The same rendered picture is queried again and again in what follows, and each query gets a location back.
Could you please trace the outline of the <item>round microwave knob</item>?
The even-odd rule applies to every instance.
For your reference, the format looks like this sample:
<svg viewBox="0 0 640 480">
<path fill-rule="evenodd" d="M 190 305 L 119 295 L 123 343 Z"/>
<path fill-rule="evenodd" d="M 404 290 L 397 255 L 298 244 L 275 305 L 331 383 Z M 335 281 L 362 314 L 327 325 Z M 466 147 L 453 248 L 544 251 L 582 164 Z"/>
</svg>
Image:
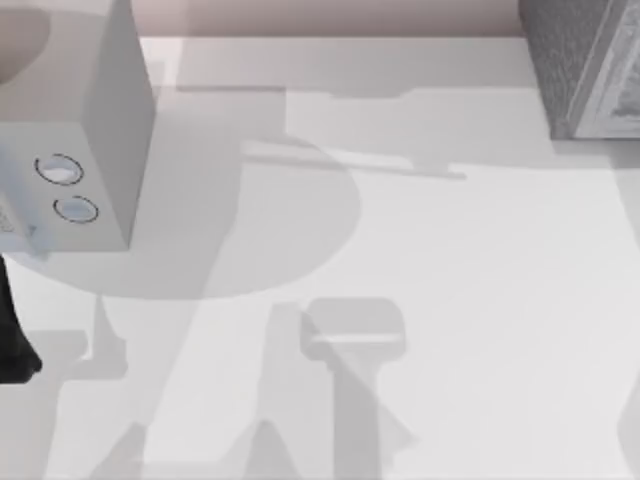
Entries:
<svg viewBox="0 0 640 480">
<path fill-rule="evenodd" d="M 56 199 L 52 208 L 61 219 L 74 224 L 92 223 L 100 214 L 94 202 L 79 195 Z"/>
<path fill-rule="evenodd" d="M 60 153 L 34 160 L 38 175 L 54 185 L 71 186 L 84 177 L 83 167 L 72 157 Z"/>
</svg>

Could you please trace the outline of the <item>grey cabinet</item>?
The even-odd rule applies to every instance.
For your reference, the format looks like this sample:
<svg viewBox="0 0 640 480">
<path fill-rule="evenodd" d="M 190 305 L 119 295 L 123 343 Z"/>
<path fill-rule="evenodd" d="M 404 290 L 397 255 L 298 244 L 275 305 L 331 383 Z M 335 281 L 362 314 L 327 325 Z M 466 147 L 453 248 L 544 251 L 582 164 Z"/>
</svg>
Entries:
<svg viewBox="0 0 640 480">
<path fill-rule="evenodd" d="M 640 140 L 640 0 L 518 0 L 554 140 Z"/>
</svg>

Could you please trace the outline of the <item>pale microwave oven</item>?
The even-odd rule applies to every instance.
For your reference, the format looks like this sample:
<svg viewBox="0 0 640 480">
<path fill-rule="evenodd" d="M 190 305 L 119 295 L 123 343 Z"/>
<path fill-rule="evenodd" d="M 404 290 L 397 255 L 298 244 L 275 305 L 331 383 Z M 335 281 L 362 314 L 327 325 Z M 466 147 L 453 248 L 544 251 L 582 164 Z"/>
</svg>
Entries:
<svg viewBox="0 0 640 480">
<path fill-rule="evenodd" d="M 0 0 L 0 253 L 126 250 L 155 113 L 132 0 Z M 55 153 L 80 182 L 38 175 Z M 54 212 L 75 195 L 98 206 L 94 222 Z"/>
</svg>

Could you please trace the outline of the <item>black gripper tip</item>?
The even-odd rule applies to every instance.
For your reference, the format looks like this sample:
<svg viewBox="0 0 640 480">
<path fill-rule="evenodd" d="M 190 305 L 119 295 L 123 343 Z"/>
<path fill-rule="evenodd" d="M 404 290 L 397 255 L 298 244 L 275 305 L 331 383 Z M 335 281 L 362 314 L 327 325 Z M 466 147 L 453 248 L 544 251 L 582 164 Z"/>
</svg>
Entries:
<svg viewBox="0 0 640 480">
<path fill-rule="evenodd" d="M 18 319 L 6 263 L 0 254 L 0 384 L 26 384 L 42 367 Z"/>
</svg>

